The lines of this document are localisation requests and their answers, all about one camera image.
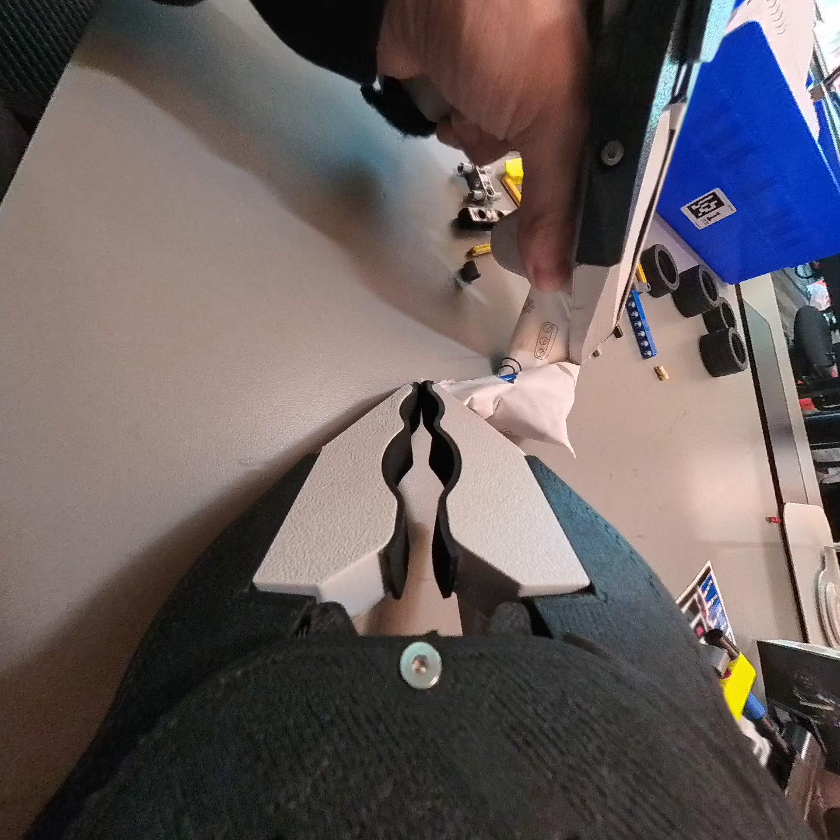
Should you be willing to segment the black mesh chair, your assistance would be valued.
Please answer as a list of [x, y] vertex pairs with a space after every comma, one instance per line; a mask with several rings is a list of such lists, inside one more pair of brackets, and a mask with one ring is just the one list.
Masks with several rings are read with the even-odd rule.
[[98, 1], [1, 2], [1, 196], [5, 196]]

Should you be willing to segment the yellow handled tool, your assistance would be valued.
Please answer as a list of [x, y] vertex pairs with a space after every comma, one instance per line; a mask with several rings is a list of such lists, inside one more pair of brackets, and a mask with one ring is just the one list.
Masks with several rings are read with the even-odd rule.
[[724, 700], [735, 721], [745, 718], [756, 728], [768, 722], [765, 705], [754, 694], [757, 671], [746, 656], [732, 642], [729, 635], [718, 628], [706, 631], [703, 642], [722, 652], [725, 659], [716, 667]]

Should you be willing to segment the printed sticker sheet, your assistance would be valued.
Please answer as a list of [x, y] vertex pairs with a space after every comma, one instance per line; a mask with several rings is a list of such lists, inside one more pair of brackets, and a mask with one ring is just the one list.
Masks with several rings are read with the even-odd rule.
[[699, 641], [703, 643], [709, 631], [720, 631], [735, 648], [738, 647], [718, 579], [710, 562], [703, 565], [693, 581], [675, 599], [675, 603]]

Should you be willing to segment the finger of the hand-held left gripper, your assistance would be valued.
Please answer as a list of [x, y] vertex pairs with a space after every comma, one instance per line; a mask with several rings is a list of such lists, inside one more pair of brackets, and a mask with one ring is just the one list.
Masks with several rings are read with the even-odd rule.
[[608, 321], [602, 319], [604, 323], [601, 326], [601, 341], [604, 341], [616, 326], [619, 310], [632, 284], [635, 266], [641, 256], [662, 189], [667, 164], [673, 152], [675, 130], [672, 128], [672, 122], [675, 114], [674, 108], [666, 108], [658, 119], [644, 172], [633, 200], [622, 252], [619, 255], [620, 258], [612, 262], [606, 276], [602, 295], [605, 302], [602, 309], [605, 313], [604, 318], [608, 318]]
[[583, 363], [612, 334], [621, 307], [621, 267], [579, 264], [572, 276], [569, 360]]

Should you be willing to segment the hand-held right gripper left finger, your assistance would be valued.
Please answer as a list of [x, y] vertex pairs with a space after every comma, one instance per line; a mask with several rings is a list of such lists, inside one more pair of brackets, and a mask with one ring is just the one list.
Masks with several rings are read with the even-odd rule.
[[402, 597], [410, 555], [399, 485], [413, 466], [419, 384], [406, 384], [317, 454], [253, 578], [263, 592], [341, 604]]

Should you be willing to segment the blue plastic bin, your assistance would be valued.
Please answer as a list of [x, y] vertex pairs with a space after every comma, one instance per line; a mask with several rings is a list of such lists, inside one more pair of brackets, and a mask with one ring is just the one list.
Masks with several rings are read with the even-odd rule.
[[838, 177], [759, 21], [701, 68], [657, 211], [730, 285], [838, 255]]

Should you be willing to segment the long blue lego beam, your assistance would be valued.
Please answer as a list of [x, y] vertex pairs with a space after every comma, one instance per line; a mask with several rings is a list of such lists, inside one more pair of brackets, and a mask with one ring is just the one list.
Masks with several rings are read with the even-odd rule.
[[641, 358], [652, 360], [657, 355], [657, 348], [649, 328], [641, 297], [635, 287], [631, 287], [628, 292], [624, 306]]

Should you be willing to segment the person's left hand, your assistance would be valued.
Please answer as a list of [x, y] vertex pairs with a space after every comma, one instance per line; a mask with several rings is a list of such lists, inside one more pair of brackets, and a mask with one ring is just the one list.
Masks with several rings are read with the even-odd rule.
[[540, 291], [571, 280], [589, 113], [588, 2], [391, 1], [377, 69], [425, 77], [451, 108], [441, 142], [479, 165], [523, 162], [518, 247]]

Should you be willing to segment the grey lego connector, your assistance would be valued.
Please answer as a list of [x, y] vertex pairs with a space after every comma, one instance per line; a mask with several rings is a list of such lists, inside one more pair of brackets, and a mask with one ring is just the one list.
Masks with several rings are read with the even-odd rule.
[[492, 182], [491, 168], [479, 166], [470, 161], [459, 162], [457, 176], [465, 181], [466, 202], [476, 207], [492, 207], [499, 200], [499, 192]]

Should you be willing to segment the white round device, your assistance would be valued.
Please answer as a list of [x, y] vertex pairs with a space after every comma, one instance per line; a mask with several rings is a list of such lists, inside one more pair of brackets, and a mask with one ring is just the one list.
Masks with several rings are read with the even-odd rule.
[[787, 502], [782, 527], [808, 643], [839, 649], [839, 546], [821, 507]]

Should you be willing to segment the white paper bag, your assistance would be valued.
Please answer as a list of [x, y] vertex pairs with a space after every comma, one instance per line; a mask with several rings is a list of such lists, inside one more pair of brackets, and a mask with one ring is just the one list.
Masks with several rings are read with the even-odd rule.
[[[494, 375], [440, 381], [446, 392], [510, 438], [574, 449], [568, 418], [581, 367], [569, 360], [571, 294], [531, 289]], [[520, 371], [512, 384], [500, 371]]]

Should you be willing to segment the black printed box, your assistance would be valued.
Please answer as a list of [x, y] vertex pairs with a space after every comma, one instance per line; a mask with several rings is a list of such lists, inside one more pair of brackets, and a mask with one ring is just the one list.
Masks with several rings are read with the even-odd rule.
[[839, 773], [839, 652], [791, 640], [757, 642], [765, 696], [777, 707], [808, 718]]

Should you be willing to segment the black office chair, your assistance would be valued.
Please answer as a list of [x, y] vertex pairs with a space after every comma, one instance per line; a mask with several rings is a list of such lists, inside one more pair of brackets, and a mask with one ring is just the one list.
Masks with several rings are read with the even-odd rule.
[[797, 310], [789, 356], [794, 381], [801, 394], [813, 385], [833, 384], [837, 359], [832, 331], [822, 311], [810, 305]]

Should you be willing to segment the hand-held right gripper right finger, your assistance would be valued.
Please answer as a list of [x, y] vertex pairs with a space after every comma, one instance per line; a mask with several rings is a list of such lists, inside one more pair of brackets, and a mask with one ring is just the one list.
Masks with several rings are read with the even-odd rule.
[[461, 618], [588, 590], [591, 580], [520, 448], [443, 387], [423, 384], [429, 465], [442, 485], [432, 557]]

